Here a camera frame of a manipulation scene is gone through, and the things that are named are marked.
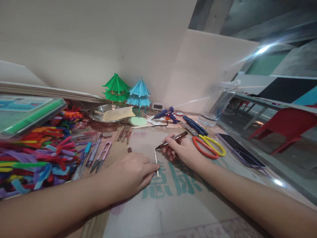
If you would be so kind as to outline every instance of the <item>blue glue gun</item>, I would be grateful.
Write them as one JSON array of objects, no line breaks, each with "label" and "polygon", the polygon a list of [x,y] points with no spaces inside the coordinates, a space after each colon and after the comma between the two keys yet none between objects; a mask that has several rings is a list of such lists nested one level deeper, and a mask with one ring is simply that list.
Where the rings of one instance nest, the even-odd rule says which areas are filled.
[{"label": "blue glue gun", "polygon": [[163,111],[156,114],[153,119],[159,119],[161,117],[167,116],[173,120],[173,124],[177,124],[179,120],[175,118],[175,116],[173,115],[173,111],[174,111],[173,107],[170,107],[169,109],[164,109]]}]

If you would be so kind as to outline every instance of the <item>thread snips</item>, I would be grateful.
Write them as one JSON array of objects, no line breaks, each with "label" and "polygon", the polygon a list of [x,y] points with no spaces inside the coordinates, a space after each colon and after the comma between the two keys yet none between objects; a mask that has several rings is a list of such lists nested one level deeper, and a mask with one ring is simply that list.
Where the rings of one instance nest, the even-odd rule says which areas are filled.
[{"label": "thread snips", "polygon": [[103,162],[105,161],[105,159],[106,159],[106,157],[107,157],[107,154],[108,154],[108,152],[109,152],[109,150],[110,150],[111,145],[112,145],[112,142],[111,142],[110,140],[108,140],[108,141],[105,143],[105,145],[104,145],[102,151],[100,152],[98,158],[96,159],[95,163],[93,164],[93,166],[92,166],[92,168],[91,168],[91,170],[90,170],[90,173],[92,173],[93,170],[94,170],[96,167],[97,167],[96,173],[99,171],[99,169],[101,168]]}]

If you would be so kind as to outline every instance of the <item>scissors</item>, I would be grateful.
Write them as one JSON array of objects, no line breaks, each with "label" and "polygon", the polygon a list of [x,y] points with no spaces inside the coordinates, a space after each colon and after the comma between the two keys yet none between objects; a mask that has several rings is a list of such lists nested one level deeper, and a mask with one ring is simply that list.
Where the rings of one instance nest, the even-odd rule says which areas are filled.
[{"label": "scissors", "polygon": [[[185,123],[183,123],[181,121],[181,124],[193,135],[193,143],[195,145],[195,147],[198,149],[198,151],[200,153],[202,153],[204,156],[210,158],[210,159],[218,159],[219,156],[223,157],[226,155],[226,150],[223,148],[222,145],[220,145],[218,142],[216,142],[215,140],[207,137],[207,136],[202,136],[200,134],[198,134],[195,130],[193,130],[192,128],[190,128],[189,126],[187,126]],[[213,142],[214,144],[216,144],[220,149],[221,152],[218,152],[210,143]],[[207,148],[210,152],[212,152],[214,155],[208,154],[205,151],[203,151],[197,144],[197,142],[199,142],[200,144],[202,144],[205,148]]]},{"label": "scissors", "polygon": [[103,147],[102,151],[100,152],[99,156],[98,156],[98,159],[96,159],[95,163],[93,164],[91,170],[90,170],[90,173],[93,172],[93,170],[97,167],[97,170],[96,170],[96,173],[99,171],[100,167],[102,166],[103,162],[105,161],[105,158],[107,157],[107,154],[109,152],[109,149],[112,145],[112,142],[110,140],[108,140],[106,143],[105,143],[105,146]]}]

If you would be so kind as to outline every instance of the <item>metal bowl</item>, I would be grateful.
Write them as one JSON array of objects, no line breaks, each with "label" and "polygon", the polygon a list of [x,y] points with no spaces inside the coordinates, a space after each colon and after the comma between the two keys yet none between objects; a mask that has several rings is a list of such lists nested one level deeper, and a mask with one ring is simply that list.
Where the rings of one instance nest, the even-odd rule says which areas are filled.
[{"label": "metal bowl", "polygon": [[111,105],[111,104],[102,105],[92,109],[89,113],[89,117],[93,119],[94,121],[102,122],[105,126],[115,126],[119,124],[120,121],[122,121],[123,119],[116,120],[116,121],[103,121],[102,117],[106,111],[116,110],[118,108],[122,108],[122,107],[117,105]]}]

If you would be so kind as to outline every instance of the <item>water bottle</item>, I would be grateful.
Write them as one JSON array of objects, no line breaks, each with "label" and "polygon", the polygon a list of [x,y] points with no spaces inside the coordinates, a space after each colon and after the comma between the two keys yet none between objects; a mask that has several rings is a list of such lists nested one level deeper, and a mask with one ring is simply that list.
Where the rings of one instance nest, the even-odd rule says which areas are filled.
[{"label": "water bottle", "polygon": [[229,101],[233,98],[241,81],[234,80],[232,82],[221,82],[218,86],[216,94],[214,94],[204,107],[202,113],[199,114],[197,121],[208,127],[216,125],[222,113],[226,109]]}]

